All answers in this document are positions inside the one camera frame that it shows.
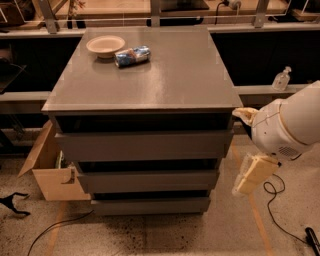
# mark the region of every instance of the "cardboard flap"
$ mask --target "cardboard flap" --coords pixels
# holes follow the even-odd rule
[[[54,136],[55,129],[52,122],[49,120],[44,124],[18,177],[21,177],[33,168],[53,168],[55,166],[59,149]]]
[[[44,198],[47,201],[90,200],[91,195],[84,193],[75,169],[75,179],[71,179],[71,169],[33,169]]]

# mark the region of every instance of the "drawer front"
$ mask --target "drawer front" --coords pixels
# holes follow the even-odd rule
[[[139,200],[93,200],[92,207],[97,215],[141,215],[168,213],[203,213],[208,210],[210,199],[166,198]]]
[[[218,170],[108,172],[79,174],[78,180],[86,193],[120,193],[211,190],[218,176]]]
[[[58,133],[70,161],[129,161],[222,158],[233,131],[158,133]]]

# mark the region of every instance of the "white bowl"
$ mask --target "white bowl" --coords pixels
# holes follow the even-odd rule
[[[99,58],[112,58],[114,53],[125,45],[125,41],[118,36],[99,36],[87,43],[87,49]]]

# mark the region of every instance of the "blue wrapper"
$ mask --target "blue wrapper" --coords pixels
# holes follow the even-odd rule
[[[150,49],[148,46],[138,46],[115,53],[114,60],[117,67],[125,67],[135,63],[150,59]]]

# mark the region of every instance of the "cabinet top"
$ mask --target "cabinet top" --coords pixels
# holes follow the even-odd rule
[[[120,36],[146,45],[150,61],[118,68],[86,48]],[[205,27],[88,28],[43,107],[44,112],[234,109],[241,101]]]

